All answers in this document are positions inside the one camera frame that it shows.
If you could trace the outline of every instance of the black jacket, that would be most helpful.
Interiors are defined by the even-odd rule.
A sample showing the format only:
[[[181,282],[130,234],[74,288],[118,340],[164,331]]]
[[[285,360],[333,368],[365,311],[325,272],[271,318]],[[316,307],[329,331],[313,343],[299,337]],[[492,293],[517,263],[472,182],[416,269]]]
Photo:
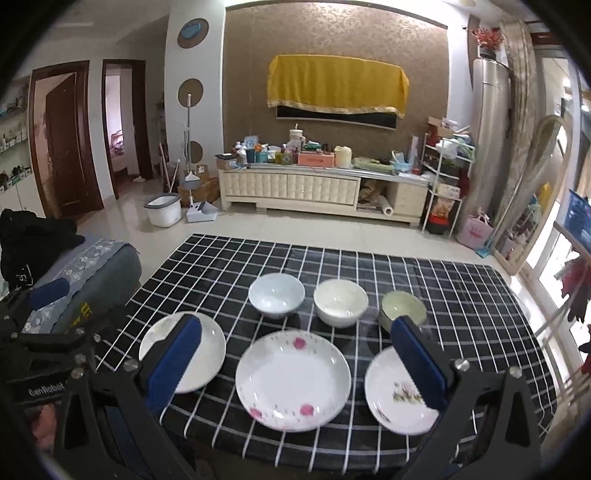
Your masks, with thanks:
[[[0,271],[10,291],[32,287],[66,250],[84,243],[76,222],[4,209],[0,215]]]

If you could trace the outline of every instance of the plate with purple flower pattern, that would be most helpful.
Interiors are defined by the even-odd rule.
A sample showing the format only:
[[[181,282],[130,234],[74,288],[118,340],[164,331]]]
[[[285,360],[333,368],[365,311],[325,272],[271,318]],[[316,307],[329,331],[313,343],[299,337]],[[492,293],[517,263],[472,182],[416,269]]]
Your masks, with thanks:
[[[439,416],[425,405],[394,347],[384,349],[369,364],[365,400],[378,422],[403,435],[428,432]]]

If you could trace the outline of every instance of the metal screw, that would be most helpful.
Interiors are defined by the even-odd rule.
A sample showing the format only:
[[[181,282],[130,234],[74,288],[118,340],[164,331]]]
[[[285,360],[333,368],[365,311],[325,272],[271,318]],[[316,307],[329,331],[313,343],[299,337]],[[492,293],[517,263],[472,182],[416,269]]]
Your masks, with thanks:
[[[76,367],[74,370],[72,370],[70,375],[74,380],[78,380],[79,378],[84,377],[84,369],[81,367]]]
[[[74,361],[76,365],[84,365],[86,363],[86,355],[83,353],[77,353],[74,355]]]
[[[456,358],[453,361],[453,366],[456,367],[456,370],[460,372],[467,372],[470,368],[470,362],[468,360],[464,360],[463,358]]]
[[[139,368],[139,362],[135,358],[130,358],[123,363],[123,370],[126,372],[132,372]]]
[[[521,371],[521,368],[519,368],[519,367],[509,367],[509,375],[512,376],[513,378],[521,378],[521,376],[523,375],[523,372]]]

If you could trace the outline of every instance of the drawer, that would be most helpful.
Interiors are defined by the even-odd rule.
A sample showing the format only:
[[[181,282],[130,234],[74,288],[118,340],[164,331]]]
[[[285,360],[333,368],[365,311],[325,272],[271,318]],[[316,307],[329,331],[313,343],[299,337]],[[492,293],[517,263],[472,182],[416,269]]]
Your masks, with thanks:
[[[224,173],[223,182],[225,195],[230,197],[277,198],[339,205],[354,205],[357,200],[356,179],[242,171]]]
[[[225,195],[230,197],[286,198],[287,175],[277,173],[224,173]]]

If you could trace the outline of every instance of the white ceramic bowl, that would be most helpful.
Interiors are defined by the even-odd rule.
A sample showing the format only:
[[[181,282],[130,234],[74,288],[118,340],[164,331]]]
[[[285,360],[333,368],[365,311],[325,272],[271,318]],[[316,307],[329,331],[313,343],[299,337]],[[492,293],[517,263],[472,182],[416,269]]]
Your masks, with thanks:
[[[355,282],[332,278],[322,282],[314,291],[318,316],[335,328],[355,325],[369,305],[368,295]]]
[[[282,319],[304,301],[301,281],[285,273],[269,273],[257,278],[248,289],[248,299],[264,316]]]

